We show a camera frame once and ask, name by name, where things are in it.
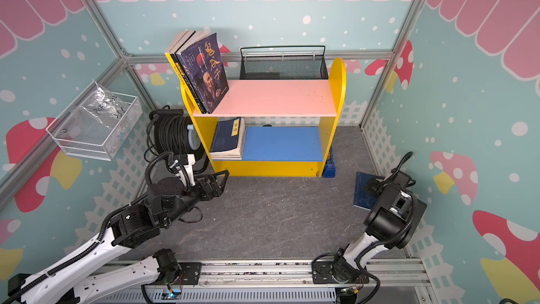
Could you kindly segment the dark blue thread-bound book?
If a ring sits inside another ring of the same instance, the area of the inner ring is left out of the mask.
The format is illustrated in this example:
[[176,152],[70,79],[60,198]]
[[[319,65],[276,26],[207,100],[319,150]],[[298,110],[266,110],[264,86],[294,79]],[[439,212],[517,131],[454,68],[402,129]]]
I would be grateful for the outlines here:
[[213,161],[242,160],[241,157],[211,157]]

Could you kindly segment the blue book yellow label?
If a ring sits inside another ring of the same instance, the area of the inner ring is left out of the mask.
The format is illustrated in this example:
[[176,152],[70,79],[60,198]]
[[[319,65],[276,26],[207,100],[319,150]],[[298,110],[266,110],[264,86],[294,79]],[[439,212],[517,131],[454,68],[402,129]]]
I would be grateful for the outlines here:
[[210,153],[243,153],[246,121],[242,117],[217,123]]

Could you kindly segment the black antler cover book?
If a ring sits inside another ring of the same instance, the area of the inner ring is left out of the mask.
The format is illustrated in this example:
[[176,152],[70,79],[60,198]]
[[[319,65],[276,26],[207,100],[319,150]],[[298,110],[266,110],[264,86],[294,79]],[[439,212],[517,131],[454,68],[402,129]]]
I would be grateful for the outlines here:
[[190,94],[195,101],[195,105],[197,105],[198,111],[201,113],[206,112],[206,108],[198,96],[195,86],[192,84],[188,69],[184,66],[183,60],[181,60],[181,51],[194,43],[195,40],[202,35],[202,32],[197,32],[195,30],[179,32],[176,34],[167,49],[168,54],[174,62],[174,67],[177,69],[178,76],[180,76],[186,83]]

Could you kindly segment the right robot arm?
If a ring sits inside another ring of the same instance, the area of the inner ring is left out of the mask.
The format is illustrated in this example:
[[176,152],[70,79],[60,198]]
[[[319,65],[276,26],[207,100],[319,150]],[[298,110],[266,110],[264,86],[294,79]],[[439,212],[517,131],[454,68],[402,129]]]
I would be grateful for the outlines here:
[[333,259],[330,270],[337,282],[364,280],[369,260],[384,251],[403,249],[410,242],[427,209],[410,190],[416,181],[402,171],[412,156],[411,151],[406,153],[387,177],[357,174],[354,202],[369,213],[361,238],[340,249]]

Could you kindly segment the dark blue Sunzi label book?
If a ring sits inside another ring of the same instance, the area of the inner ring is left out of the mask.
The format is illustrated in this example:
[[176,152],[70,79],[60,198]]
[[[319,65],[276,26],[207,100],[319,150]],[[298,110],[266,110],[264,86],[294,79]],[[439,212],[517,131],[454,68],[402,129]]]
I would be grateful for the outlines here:
[[221,155],[211,155],[212,160],[242,160],[242,155],[240,156],[221,156]]

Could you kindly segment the dark blue Mengxi label book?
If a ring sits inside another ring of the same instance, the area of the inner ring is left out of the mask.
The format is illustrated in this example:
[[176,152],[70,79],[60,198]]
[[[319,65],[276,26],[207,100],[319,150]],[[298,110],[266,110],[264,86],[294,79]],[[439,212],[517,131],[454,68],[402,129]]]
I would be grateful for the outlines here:
[[240,156],[241,153],[211,153],[210,155],[221,155],[221,156]]

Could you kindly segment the yellow cartoon cover book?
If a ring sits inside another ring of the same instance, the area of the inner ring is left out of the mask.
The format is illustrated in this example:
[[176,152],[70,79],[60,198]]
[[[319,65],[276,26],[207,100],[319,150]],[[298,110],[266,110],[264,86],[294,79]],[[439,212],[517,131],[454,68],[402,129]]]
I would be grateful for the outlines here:
[[194,110],[201,112],[201,103],[197,97],[197,94],[192,87],[192,84],[189,80],[189,76],[186,74],[179,57],[177,56],[178,50],[186,45],[188,40],[190,40],[195,35],[195,31],[187,30],[184,32],[179,32],[174,37],[173,41],[168,46],[165,56],[169,61],[172,69],[177,74],[180,82],[186,87],[186,94],[190,98],[191,102],[194,105]]

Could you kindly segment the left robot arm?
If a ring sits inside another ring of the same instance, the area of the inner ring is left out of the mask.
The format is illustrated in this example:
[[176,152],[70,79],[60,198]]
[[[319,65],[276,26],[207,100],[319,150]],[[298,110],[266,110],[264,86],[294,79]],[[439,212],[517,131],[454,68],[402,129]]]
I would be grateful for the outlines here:
[[117,291],[185,275],[170,249],[104,274],[95,272],[142,245],[196,209],[220,197],[229,171],[194,175],[193,155],[166,151],[146,167],[146,193],[109,213],[93,238],[37,274],[17,274],[8,282],[6,303],[95,303]]

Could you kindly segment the old man cover book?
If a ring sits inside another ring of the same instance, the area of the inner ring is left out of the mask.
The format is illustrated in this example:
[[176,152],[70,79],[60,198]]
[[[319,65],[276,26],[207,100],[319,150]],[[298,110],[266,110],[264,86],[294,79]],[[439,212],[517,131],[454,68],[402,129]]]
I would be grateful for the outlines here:
[[211,114],[229,91],[229,85],[217,35],[197,32],[202,32],[202,36],[181,51],[181,60],[206,108],[206,112],[202,113]]

